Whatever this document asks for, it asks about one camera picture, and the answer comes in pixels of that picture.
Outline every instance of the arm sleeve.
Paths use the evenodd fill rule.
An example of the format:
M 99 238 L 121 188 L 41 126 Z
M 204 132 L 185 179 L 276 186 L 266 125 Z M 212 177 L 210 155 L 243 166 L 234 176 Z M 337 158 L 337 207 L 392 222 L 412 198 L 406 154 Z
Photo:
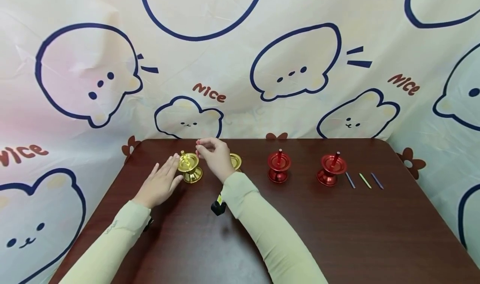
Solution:
M 221 196 L 255 241 L 274 284 L 328 283 L 298 234 L 245 174 L 228 177 Z
M 60 284 L 109 284 L 149 220 L 150 209 L 132 201 L 126 203 Z

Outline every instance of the gold candle holder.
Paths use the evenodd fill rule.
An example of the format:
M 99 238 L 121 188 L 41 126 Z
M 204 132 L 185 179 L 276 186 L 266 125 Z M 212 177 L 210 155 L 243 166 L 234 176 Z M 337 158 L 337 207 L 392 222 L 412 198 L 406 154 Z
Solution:
M 203 171 L 198 166 L 199 160 L 195 153 L 180 152 L 178 171 L 183 173 L 183 180 L 187 183 L 195 183 L 202 178 Z
M 232 162 L 233 168 L 241 173 L 240 165 L 241 165 L 241 158 L 237 154 L 230 153 L 230 161 Z

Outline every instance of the wooden table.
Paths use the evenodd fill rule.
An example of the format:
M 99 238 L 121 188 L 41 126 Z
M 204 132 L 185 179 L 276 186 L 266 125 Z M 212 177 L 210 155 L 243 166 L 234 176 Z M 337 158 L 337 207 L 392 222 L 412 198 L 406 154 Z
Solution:
M 392 148 L 370 139 L 225 140 L 241 170 L 290 222 L 330 284 L 480 283 L 480 271 Z M 135 196 L 156 162 L 195 151 L 194 140 L 147 140 L 133 152 L 51 283 L 57 283 Z M 271 183 L 267 156 L 282 148 L 292 159 L 284 184 Z M 340 151 L 356 184 L 316 180 L 320 156 Z M 202 161 L 202 179 L 182 183 L 154 209 L 155 222 L 122 263 L 113 283 L 270 283 L 258 250 L 230 212 L 211 203 L 221 183 Z M 360 179 L 363 173 L 369 189 Z M 373 172 L 385 187 L 380 190 Z

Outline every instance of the candle holder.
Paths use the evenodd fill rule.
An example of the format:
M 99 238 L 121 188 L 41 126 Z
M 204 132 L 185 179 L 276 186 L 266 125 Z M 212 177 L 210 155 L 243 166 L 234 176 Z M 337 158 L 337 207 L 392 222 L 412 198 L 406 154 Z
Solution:
M 288 168 L 291 166 L 290 157 L 282 149 L 268 157 L 268 179 L 274 183 L 284 183 L 288 179 Z
M 322 167 L 317 173 L 317 179 L 323 185 L 331 187 L 337 184 L 337 175 L 347 171 L 347 162 L 340 158 L 340 152 L 337 152 L 335 155 L 323 156 Z
M 241 165 L 241 158 L 237 154 L 230 153 L 230 161 L 232 162 L 233 168 L 241 173 L 240 165 Z
M 183 173 L 183 180 L 187 183 L 195 183 L 202 178 L 203 171 L 198 166 L 199 160 L 194 153 L 180 152 L 178 171 Z

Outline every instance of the white cartoon backdrop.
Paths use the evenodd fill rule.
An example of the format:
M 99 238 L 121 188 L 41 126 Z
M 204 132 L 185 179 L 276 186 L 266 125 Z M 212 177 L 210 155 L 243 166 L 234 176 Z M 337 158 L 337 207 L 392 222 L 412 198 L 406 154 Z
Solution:
M 46 282 L 148 138 L 387 140 L 480 265 L 478 0 L 0 4 L 3 282 Z

